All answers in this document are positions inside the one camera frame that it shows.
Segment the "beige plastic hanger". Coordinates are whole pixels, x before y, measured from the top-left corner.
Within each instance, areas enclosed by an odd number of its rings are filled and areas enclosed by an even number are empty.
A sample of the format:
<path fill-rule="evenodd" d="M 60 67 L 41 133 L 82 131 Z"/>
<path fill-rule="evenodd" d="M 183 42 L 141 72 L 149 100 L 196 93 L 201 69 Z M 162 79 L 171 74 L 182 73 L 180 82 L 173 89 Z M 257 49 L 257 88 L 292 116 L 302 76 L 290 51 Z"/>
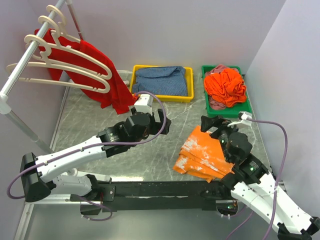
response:
<path fill-rule="evenodd" d="M 49 23 L 50 25 L 53 26 L 53 30 L 51 32 L 51 36 L 52 36 L 52 38 L 54 40 L 54 43 L 48 43 L 48 45 L 50 46 L 51 49 L 61 50 L 61 51 L 68 52 L 68 53 L 71 53 L 73 55 L 82 57 L 82 58 L 90 61 L 91 63 L 93 63 L 93 64 L 95 64 L 97 66 L 100 66 L 102 69 L 104 69 L 106 71 L 107 75 L 100 73 L 100 76 L 101 76 L 102 79 L 104 79 L 104 80 L 111 79 L 112 71 L 105 64 L 103 64 L 102 62 L 96 60 L 95 58 L 93 58 L 93 57 L 91 57 L 91 56 L 89 56 L 89 55 L 87 55 L 87 54 L 85 54 L 83 52 L 80 52 L 80 51 L 78 51 L 76 49 L 61 45 L 61 43 L 59 41 L 59 37 L 62 37 L 61 36 L 61 31 L 60 31 L 60 28 L 59 28 L 58 24 L 54 20 L 52 20 L 48 16 L 41 15 L 41 16 L 38 17 L 38 22 L 39 23 L 46 22 L 46 23 Z"/>

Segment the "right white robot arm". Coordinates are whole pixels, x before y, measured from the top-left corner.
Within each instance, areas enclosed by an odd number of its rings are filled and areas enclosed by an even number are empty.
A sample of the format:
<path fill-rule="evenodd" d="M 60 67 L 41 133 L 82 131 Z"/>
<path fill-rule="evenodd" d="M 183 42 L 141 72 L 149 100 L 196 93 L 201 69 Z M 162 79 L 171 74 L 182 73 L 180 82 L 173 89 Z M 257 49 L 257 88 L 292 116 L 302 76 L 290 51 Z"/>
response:
<path fill-rule="evenodd" d="M 201 117 L 201 131 L 211 128 L 210 137 L 219 141 L 224 161 L 233 168 L 220 182 L 219 195 L 239 200 L 274 230 L 279 240 L 310 240 L 320 230 L 320 219 L 302 210 L 279 186 L 279 179 L 252 153 L 247 135 L 238 125 L 251 126 L 255 122 L 249 112 L 241 111 L 238 121 L 221 116 Z"/>

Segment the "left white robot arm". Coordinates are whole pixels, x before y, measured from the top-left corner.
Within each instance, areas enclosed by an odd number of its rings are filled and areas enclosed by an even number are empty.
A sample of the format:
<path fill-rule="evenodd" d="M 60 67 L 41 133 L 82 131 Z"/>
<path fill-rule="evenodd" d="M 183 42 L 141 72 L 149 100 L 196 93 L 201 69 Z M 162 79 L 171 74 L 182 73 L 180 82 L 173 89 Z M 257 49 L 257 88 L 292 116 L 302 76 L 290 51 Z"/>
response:
<path fill-rule="evenodd" d="M 24 199 L 28 203 L 43 200 L 51 194 L 79 195 L 94 201 L 100 194 L 98 181 L 92 174 L 64 176 L 64 172 L 90 161 L 106 159 L 124 153 L 131 147 L 150 141 L 149 136 L 169 133 L 171 120 L 161 108 L 157 110 L 160 121 L 153 113 L 138 112 L 125 121 L 116 123 L 98 132 L 93 137 L 70 148 L 48 155 L 36 156 L 30 152 L 22 157 L 20 179 Z"/>

